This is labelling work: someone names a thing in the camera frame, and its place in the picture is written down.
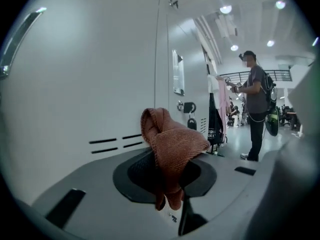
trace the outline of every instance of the railing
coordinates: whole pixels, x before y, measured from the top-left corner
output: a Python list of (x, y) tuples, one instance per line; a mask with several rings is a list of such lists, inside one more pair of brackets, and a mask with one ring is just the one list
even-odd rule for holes
[[(230, 74), (221, 74), (223, 78), (229, 77), (232, 83), (243, 83), (248, 80), (250, 71), (243, 71)], [(289, 81), (292, 82), (290, 70), (265, 70), (273, 81)]]

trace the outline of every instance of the floor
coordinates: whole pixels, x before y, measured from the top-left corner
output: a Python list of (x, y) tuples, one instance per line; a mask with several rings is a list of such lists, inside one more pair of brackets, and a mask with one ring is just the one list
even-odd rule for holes
[[(296, 131), (290, 130), (288, 125), (279, 128), (276, 137), (271, 136), (266, 130), (262, 141), (262, 147), (259, 154), (259, 161), (262, 160), (265, 153), (269, 151), (279, 150), (287, 141), (296, 134)], [(226, 130), (228, 142), (219, 149), (219, 153), (227, 158), (239, 158), (241, 153), (248, 153), (251, 149), (250, 125), (239, 127), (230, 126)]]

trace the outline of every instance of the white ceiling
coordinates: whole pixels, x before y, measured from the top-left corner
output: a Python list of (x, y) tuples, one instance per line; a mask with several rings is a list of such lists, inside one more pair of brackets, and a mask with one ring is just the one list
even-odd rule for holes
[[(179, 13), (185, 17), (205, 16), (223, 60), (236, 58), (246, 50), (256, 54), (273, 56), (313, 57), (316, 53), (312, 43), (313, 32), (292, 0), (285, 0), (286, 7), (278, 10), (278, 0), (178, 0)], [(222, 38), (215, 19), (219, 8), (232, 5), (232, 23), (237, 28), (237, 36)], [(274, 40), (273, 47), (267, 47), (268, 40)], [(231, 51), (238, 45), (238, 51)]]

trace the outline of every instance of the backpack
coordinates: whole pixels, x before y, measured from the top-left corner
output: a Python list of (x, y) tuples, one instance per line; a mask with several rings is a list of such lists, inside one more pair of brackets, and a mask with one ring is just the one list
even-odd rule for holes
[(276, 84), (274, 83), (274, 80), (271, 78), (271, 76), (264, 72), (264, 83), (265, 83), (265, 87), (266, 89), (264, 89), (261, 85), (261, 89), (263, 90), (263, 92), (265, 93), (266, 96), (266, 101), (269, 104), (269, 108), (268, 110), (272, 110), (276, 107), (277, 104), (277, 92), (276, 92)]

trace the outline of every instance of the brown towel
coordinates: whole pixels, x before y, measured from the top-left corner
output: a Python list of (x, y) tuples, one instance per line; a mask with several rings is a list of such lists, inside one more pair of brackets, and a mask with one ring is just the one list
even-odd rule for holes
[(152, 147), (156, 167), (161, 171), (162, 182), (155, 182), (155, 207), (163, 208), (165, 195), (170, 207), (178, 210), (184, 194), (180, 176), (188, 161), (207, 150), (210, 143), (200, 132), (173, 121), (164, 108), (145, 109), (140, 124), (142, 137)]

